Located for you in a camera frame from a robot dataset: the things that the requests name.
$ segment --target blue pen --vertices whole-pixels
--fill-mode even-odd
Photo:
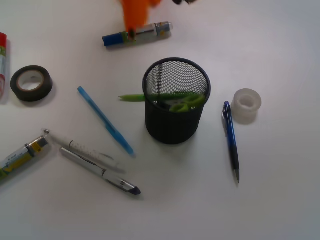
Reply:
[[[78,87],[78,91],[81,96],[87,101],[87,103],[92,107],[95,113],[101,118],[101,120],[105,124],[105,128],[109,131],[112,137],[119,143],[121,146],[127,151],[131,157],[135,157],[134,150],[131,148],[129,143],[125,140],[125,138],[121,135],[120,132],[112,125],[112,123],[108,120],[106,115],[100,110],[100,108],[95,104],[95,102],[91,99],[91,97],[86,93],[86,91],[82,88],[82,86]]]
[[[240,183],[238,149],[237,149],[237,143],[236,143],[234,123],[232,120],[231,107],[228,101],[224,102],[222,119],[223,119],[224,127],[226,130],[226,137],[228,139],[228,146],[229,146],[232,167],[235,172],[236,179],[238,180],[238,183]]]

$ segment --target red glue stick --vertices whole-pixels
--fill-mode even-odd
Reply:
[[[7,35],[0,32],[0,98],[5,90]]]

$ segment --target black tape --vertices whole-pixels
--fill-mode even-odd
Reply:
[[[30,74],[32,77],[37,75],[37,77],[41,76],[41,84],[32,90],[24,90],[19,86],[19,79],[24,74]],[[11,78],[11,89],[18,99],[25,102],[35,102],[45,98],[52,90],[53,82],[50,78],[49,72],[41,66],[26,66],[17,71],[13,77]]]

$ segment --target green pen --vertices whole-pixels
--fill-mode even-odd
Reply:
[[[191,95],[195,95],[194,92],[191,91],[175,91],[173,93],[161,93],[160,95],[154,94],[150,95],[149,99],[151,101],[157,101],[157,100],[175,100],[175,99],[184,99],[186,97],[189,97]],[[144,102],[146,97],[144,94],[132,94],[132,95],[122,95],[119,96],[122,101],[124,102]]]

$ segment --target pen holder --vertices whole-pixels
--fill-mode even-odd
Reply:
[[[164,144],[180,144],[197,131],[211,85],[206,72],[183,58],[165,58],[153,64],[142,83],[145,96],[145,125],[152,137]],[[185,112],[171,112],[162,101],[168,94],[198,94],[205,100]]]

